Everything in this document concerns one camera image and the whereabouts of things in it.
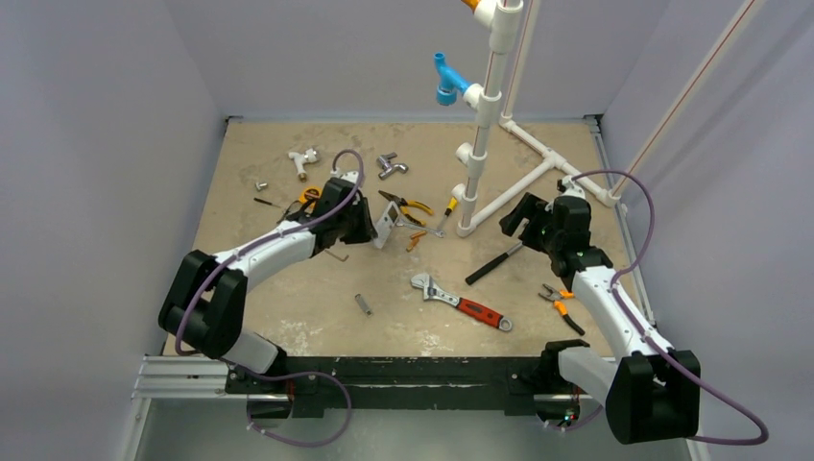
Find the white remote control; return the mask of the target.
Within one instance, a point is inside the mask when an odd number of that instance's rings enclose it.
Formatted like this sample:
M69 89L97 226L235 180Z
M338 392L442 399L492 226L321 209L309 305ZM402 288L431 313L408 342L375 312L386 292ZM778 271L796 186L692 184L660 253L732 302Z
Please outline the white remote control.
M376 237L372 241L374 248L381 250L385 246L393 228L399 221L400 216L401 213L399 207L395 203L389 202L382 215L374 225L376 232Z

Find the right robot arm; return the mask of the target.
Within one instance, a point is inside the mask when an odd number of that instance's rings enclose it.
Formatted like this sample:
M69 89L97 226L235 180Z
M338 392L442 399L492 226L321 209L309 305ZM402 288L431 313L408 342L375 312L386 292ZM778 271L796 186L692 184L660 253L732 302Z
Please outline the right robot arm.
M623 445L692 437L699 429L700 362L647 326L614 280L609 256L591 244L590 223L586 199L547 202L531 193L499 222L504 234L549 257L552 273L588 310L615 357L605 360L583 340L552 341L525 378L553 391L570 383L586 391Z

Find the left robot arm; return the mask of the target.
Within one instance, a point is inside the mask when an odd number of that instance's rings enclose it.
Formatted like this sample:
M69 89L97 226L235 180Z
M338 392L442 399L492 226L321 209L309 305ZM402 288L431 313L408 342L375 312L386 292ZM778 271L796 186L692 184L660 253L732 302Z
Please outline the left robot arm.
M273 230L231 250L187 254L171 283L157 322L176 339L211 359L249 371L261 392L285 383L287 353L244 325L248 294L287 267L336 242L365 244L376 231L356 172L330 179L314 206L303 206Z

